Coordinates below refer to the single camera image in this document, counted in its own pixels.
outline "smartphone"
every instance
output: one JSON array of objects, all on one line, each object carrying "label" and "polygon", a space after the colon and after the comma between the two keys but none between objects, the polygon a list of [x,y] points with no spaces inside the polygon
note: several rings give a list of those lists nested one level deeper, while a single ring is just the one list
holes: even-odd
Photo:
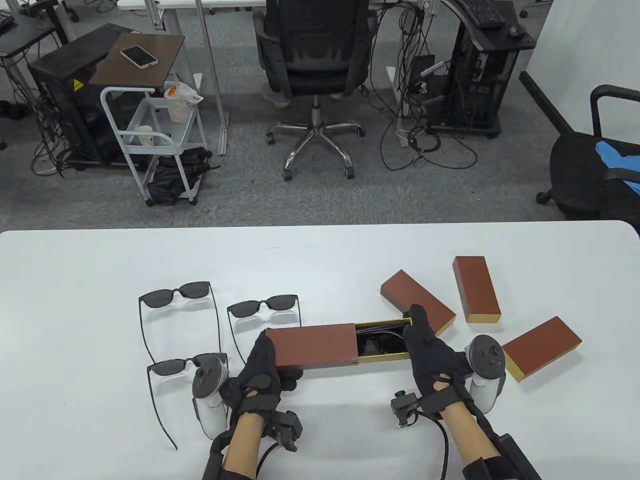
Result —
[{"label": "smartphone", "polygon": [[136,67],[143,69],[152,65],[157,65],[158,59],[144,50],[140,45],[121,50],[122,56],[133,63]]}]

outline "black glove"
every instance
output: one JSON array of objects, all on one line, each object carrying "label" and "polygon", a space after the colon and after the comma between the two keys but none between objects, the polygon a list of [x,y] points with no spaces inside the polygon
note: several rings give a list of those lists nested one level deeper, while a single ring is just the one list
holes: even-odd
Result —
[{"label": "black glove", "polygon": [[280,402],[280,394],[296,388],[302,370],[278,371],[275,359],[273,342],[263,330],[246,359],[244,369],[220,387],[220,396],[232,412],[231,430],[236,427],[240,415],[248,412],[261,415],[269,427],[273,412]]},{"label": "black glove", "polygon": [[[455,383],[464,389],[466,360],[436,338],[424,308],[414,304],[405,316],[411,317],[413,326],[404,328],[404,344],[411,357],[413,378],[422,396],[435,392],[433,384],[436,381]],[[451,379],[445,380],[440,377],[441,374],[446,374]]]}]

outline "forearm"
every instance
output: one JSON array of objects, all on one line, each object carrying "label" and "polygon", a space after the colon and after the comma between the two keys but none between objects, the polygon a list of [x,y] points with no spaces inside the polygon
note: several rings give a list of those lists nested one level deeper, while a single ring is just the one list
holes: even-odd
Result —
[{"label": "forearm", "polygon": [[264,419],[257,413],[240,416],[222,468],[255,480]]},{"label": "forearm", "polygon": [[479,458],[488,459],[500,456],[500,452],[487,438],[464,403],[458,402],[449,405],[441,415],[449,427],[449,432],[456,443],[464,466]]}]

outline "computer mouse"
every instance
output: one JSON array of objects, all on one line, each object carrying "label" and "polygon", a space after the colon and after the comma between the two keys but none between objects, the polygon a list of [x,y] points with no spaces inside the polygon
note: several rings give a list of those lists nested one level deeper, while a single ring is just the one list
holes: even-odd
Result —
[{"label": "computer mouse", "polygon": [[517,24],[517,25],[512,25],[509,28],[508,35],[509,35],[509,38],[512,38],[513,40],[519,40],[524,36],[526,32],[527,31],[524,29],[522,25]]}]

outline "gray carpet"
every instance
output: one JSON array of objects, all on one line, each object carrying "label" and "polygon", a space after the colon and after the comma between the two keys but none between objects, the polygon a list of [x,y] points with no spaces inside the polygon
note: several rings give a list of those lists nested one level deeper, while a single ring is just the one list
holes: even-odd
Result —
[{"label": "gray carpet", "polygon": [[[516,6],[525,0],[516,0]],[[532,10],[523,25],[537,36],[547,8]],[[150,31],[148,19],[117,9],[106,14],[79,10],[76,25],[85,33],[105,22]],[[374,84],[384,89],[384,65],[395,63],[397,17],[387,15],[374,58]],[[195,70],[204,67],[203,45],[197,37],[195,12],[180,13],[188,32],[189,55]],[[517,80],[530,54],[521,55],[502,104],[503,133],[496,140],[467,137],[478,155],[469,170],[444,170],[425,162],[401,172],[390,172],[380,159],[380,136],[388,115],[375,112],[355,93],[336,102],[323,101],[328,122],[354,118],[367,128],[366,138],[341,134],[336,140],[351,153],[356,179],[347,181],[342,165],[328,146],[312,142],[296,159],[294,179],[280,176],[282,161],[296,141],[277,136],[264,143],[264,130],[273,122],[305,118],[308,99],[296,99],[287,111],[264,102],[259,88],[264,73],[255,51],[248,12],[224,11],[207,18],[221,81],[223,105],[230,111],[229,141],[225,157],[213,157],[222,168],[205,176],[199,203],[149,208],[143,203],[128,170],[93,168],[69,170],[65,179],[40,178],[29,171],[38,134],[32,118],[20,122],[0,119],[0,134],[10,144],[0,152],[0,232],[39,228],[143,228],[211,227],[240,225],[323,225],[346,223],[413,223],[459,221],[529,221],[561,218],[552,205],[536,205],[536,192],[548,187],[548,156],[557,133]],[[439,60],[448,60],[457,20],[445,6],[429,32],[429,46]],[[43,52],[54,47],[43,42]],[[33,58],[35,50],[29,54]],[[390,97],[390,90],[383,90]],[[0,98],[11,98],[6,79],[0,79]],[[204,102],[203,120],[211,148],[218,144],[215,105]],[[399,166],[412,158],[391,132],[384,142],[387,162]],[[464,165],[469,151],[444,136],[442,149],[430,158],[439,163]]]}]

